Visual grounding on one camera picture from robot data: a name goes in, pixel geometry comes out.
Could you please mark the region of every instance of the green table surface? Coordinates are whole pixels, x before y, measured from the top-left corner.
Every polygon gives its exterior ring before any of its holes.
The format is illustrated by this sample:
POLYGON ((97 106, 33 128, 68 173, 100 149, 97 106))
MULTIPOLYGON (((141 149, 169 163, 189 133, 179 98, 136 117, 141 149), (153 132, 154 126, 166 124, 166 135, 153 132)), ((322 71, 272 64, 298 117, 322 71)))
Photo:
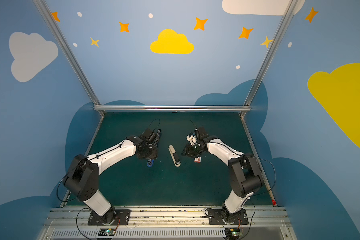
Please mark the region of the green table surface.
MULTIPOLYGON (((106 113, 89 154, 112 147, 130 135, 139 136, 155 118, 161 121, 158 129, 162 135, 153 166, 147 167, 147 160, 134 155, 109 167, 99 180, 104 197, 113 205, 221 205, 231 192, 228 167, 207 152, 201 163, 180 154, 194 129, 190 119, 235 150, 251 153, 237 113, 106 113), (180 167, 174 165, 169 145, 179 154, 180 167)), ((157 124, 156 120, 150 129, 157 124)), ((251 199, 255 205, 272 205, 269 194, 251 199)), ((67 204, 83 205, 76 200, 67 204)))

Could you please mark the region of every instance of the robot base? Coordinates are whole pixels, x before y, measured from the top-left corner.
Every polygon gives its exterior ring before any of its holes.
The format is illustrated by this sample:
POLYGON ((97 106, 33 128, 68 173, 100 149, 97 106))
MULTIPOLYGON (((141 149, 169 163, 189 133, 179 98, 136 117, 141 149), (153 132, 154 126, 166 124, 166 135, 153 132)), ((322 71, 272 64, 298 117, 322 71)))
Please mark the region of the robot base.
POLYGON ((241 220, 243 225, 249 224, 247 212, 244 209, 241 209, 240 212, 238 212, 238 216, 233 223, 226 223, 226 221, 223 219, 222 211, 223 211, 222 209, 208 209, 208 211, 206 211, 209 216, 208 217, 209 225, 227 225, 227 224, 238 225, 239 220, 237 218, 241 220))
POLYGON ((94 211, 89 214, 88 225, 89 226, 117 226, 128 225, 129 215, 131 211, 128 209, 114 209, 111 207, 104 216, 99 216, 94 211))

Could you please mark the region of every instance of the orange star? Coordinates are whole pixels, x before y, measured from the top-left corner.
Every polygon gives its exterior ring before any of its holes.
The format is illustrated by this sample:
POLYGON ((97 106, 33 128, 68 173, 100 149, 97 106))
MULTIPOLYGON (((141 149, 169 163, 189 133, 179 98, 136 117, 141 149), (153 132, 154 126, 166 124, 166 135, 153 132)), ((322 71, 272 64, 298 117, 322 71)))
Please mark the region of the orange star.
POLYGON ((241 35, 239 36, 239 39, 240 39, 240 38, 246 38, 246 39, 248 39, 248 38, 250 37, 250 33, 251 33, 252 30, 253 30, 253 28, 252 28, 252 29, 246 29, 245 27, 243 27, 243 32, 242 32, 241 35))
POLYGON ((121 26, 120 32, 126 31, 127 33, 129 33, 129 30, 128 30, 129 23, 126 23, 126 24, 122 24, 121 22, 119 22, 119 23, 120 23, 120 26, 121 26))
POLYGON ((200 19, 196 18, 196 26, 193 30, 201 29, 204 31, 204 25, 205 25, 206 21, 208 21, 208 19, 200 20, 200 19))
POLYGON ((306 20, 309 20, 309 23, 312 22, 313 17, 318 13, 318 11, 316 12, 315 10, 313 10, 313 8, 311 9, 311 12, 309 13, 309 15, 305 18, 306 20))
POLYGON ((58 18, 58 12, 52 13, 52 16, 56 21, 58 21, 58 22, 60 21, 60 19, 58 18))

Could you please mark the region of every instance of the painted cloud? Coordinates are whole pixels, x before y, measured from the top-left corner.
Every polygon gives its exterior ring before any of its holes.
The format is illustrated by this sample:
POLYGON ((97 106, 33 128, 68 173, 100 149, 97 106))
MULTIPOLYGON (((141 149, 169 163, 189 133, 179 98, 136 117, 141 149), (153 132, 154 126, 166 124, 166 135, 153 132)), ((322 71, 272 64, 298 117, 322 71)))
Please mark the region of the painted cloud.
POLYGON ((10 36, 10 51, 14 58, 11 71, 19 82, 31 80, 39 71, 52 63, 58 56, 58 47, 46 41, 37 33, 27 35, 22 32, 10 36))
MULTIPOLYGON (((299 0, 293 14, 304 5, 299 0)), ((289 0, 223 0, 223 10, 230 14, 284 15, 289 0)))

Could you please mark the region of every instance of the horizontal metal bar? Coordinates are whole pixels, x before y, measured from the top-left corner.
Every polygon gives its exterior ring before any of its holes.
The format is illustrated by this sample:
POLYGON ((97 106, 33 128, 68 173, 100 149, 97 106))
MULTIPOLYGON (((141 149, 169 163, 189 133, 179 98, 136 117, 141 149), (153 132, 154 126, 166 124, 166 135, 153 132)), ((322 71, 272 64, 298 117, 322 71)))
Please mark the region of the horizontal metal bar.
POLYGON ((95 105, 96 111, 249 111, 250 106, 95 105))

